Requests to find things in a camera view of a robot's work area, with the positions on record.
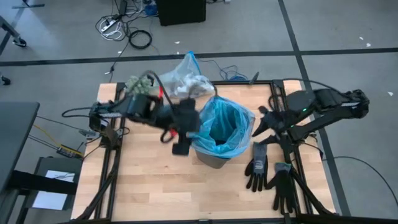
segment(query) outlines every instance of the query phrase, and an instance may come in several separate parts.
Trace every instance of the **paper sheet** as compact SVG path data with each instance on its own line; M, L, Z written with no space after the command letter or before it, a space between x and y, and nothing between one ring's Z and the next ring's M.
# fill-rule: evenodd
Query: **paper sheet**
M46 175L48 178L57 178L68 182L73 182L74 173L60 172L48 170ZM33 208L46 208L54 210L62 210L63 205L67 199L67 194L51 193L40 191L37 193L36 199L33 203Z

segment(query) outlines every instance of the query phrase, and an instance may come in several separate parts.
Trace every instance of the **gray floor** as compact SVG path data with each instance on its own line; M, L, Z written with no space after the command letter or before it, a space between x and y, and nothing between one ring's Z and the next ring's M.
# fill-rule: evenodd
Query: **gray floor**
M27 41L20 49L8 42L0 55L2 62L117 57L126 42L104 40L95 22L111 12L110 0L35 0L43 8L24 9L16 29ZM395 0L284 0L300 50L337 50L398 47L398 2ZM0 15L10 23L17 11L12 0L0 3ZM207 7L206 22L161 27L158 18L139 19L134 25L151 29L153 45L161 55L218 52L291 51L289 35L278 0L232 0L231 4ZM0 40L5 36L0 30ZM154 48L142 51L130 47L123 57L157 55ZM223 57L221 67L237 65L249 78L260 72L261 79L301 78L294 56ZM304 56L310 79L325 82L341 91L362 89L371 100L364 119L344 120L326 128L335 156L353 156L374 166L398 194L395 172L398 151L394 133L398 121L398 53ZM112 82L124 82L147 69L168 72L179 60L120 62ZM62 111L89 106L96 99L100 83L108 82L111 62L66 65L0 67L12 85L0 86L0 100L38 101L39 115L87 128L83 118L61 118ZM202 73L220 80L212 62L200 62ZM75 130L40 120L36 124L70 147L84 140ZM31 134L45 138L37 130ZM40 156L58 154L28 140L17 168L33 172ZM349 209L354 216L398 218L398 208L388 188L373 170L348 159L337 159ZM333 192L336 207L337 200ZM26 223L55 223L68 220L70 211L33 210ZM13 214L10 223L15 222Z

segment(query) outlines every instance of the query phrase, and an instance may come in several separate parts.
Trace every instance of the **wooden table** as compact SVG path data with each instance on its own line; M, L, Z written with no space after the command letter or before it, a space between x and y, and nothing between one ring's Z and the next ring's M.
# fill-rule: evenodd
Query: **wooden table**
M220 96L245 106L256 115L254 130L261 114L257 108L267 105L271 95L269 85L218 85ZM297 81L285 82L286 94L300 90ZM98 99L114 99L116 84L102 84ZM197 98L200 109L211 96ZM253 193L246 189L248 177L244 170L252 158L252 149L228 161L221 169L213 169L198 160L193 149L188 157L173 156L172 144L159 141L162 130L126 121L131 133L123 139L113 221L143 220L197 220L230 218L279 218L272 209L275 190ZM268 130L252 138L260 141L272 134ZM314 138L307 142L317 145ZM97 142L89 144L86 154ZM324 206L334 211L325 171L319 152L311 146L301 145L300 154L307 184ZM282 149L277 144L268 145L268 181L273 178L274 165L283 161ZM93 152L83 163L76 192L72 218L79 216L98 190L104 149ZM300 207L305 212L299 187ZM105 210L108 196L104 197Z

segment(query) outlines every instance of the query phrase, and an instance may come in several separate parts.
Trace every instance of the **black glove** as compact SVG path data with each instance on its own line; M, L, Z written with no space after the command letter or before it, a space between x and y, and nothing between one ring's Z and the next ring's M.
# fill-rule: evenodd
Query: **black glove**
M267 190L276 186L273 209L276 211L278 208L280 208L281 214L285 213L285 202L289 213L292 213L293 208L295 207L292 179L290 178L291 167L292 165L290 164L277 162L275 164L275 177L272 178L272 180L266 186Z
M267 172L268 172L268 158L267 145L260 145L258 142L253 144L253 159L250 161L244 175L250 176L249 182L246 185L247 189L252 187L252 191L262 191L262 186L267 186Z

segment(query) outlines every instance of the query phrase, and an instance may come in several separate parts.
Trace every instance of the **blue trash bag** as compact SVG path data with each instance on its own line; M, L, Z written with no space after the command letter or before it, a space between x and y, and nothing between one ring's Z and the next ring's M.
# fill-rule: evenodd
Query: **blue trash bag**
M200 119L199 132L190 134L195 150L230 159L249 147L255 117L247 108L214 96L200 111Z

